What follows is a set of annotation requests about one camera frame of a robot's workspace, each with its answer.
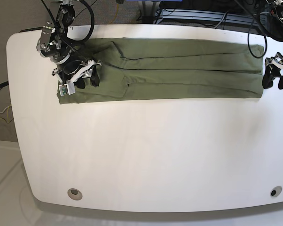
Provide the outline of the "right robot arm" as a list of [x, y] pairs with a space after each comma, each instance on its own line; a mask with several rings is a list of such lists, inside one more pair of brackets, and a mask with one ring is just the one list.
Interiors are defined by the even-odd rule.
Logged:
[[73, 1], [53, 0], [47, 5], [42, 0], [41, 3], [48, 17], [42, 27], [36, 49], [42, 57], [49, 58], [56, 65], [52, 75], [58, 79], [63, 94], [70, 94], [70, 90], [75, 88], [84, 89], [85, 78], [89, 79], [92, 86], [98, 87], [100, 78], [96, 66], [101, 62], [82, 53], [94, 30], [94, 13], [91, 6], [84, 0], [79, 1], [90, 14], [90, 28], [83, 39], [74, 40], [68, 37], [69, 26], [76, 17]]

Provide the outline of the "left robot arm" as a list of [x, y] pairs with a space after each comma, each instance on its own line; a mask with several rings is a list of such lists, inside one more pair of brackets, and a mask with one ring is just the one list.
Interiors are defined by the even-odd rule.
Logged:
[[[252, 18], [250, 27], [256, 24], [263, 34], [265, 42], [267, 42], [267, 37], [283, 42], [283, 0], [266, 0], [264, 3], [258, 3], [255, 14], [250, 12], [239, 0], [236, 3], [246, 14], [250, 15]], [[283, 54], [280, 52], [265, 59], [263, 89], [271, 88], [276, 78], [279, 78], [278, 88], [283, 89]]]

